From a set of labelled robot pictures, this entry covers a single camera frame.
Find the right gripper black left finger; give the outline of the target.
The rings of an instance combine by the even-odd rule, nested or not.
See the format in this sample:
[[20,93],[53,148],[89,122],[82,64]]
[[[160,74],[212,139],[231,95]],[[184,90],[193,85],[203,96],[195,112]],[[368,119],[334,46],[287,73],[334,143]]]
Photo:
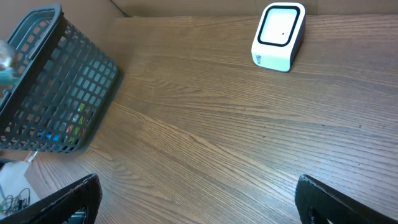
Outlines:
[[3,224],[94,224],[102,199],[97,174],[89,174],[1,220]]

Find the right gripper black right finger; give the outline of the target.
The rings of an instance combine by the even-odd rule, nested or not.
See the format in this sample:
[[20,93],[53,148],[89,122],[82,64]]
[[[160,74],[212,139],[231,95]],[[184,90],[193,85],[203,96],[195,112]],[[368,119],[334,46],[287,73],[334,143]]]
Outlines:
[[306,174],[298,179],[295,204],[302,223],[397,224],[397,220],[365,206]]

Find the white barcode scanner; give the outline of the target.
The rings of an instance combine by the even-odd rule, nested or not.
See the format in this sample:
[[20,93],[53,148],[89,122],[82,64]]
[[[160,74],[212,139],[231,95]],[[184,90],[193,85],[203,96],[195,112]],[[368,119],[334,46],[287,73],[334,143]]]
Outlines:
[[255,65],[289,72],[303,42],[306,10],[299,2],[273,2],[263,11],[251,46]]

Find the grey plastic mesh basket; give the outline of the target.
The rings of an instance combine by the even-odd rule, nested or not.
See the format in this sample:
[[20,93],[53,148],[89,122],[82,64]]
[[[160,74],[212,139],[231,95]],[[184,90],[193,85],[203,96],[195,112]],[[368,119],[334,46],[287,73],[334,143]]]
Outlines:
[[118,90],[117,64],[59,4],[31,10],[8,43],[16,51],[17,81],[1,100],[1,148],[85,150]]

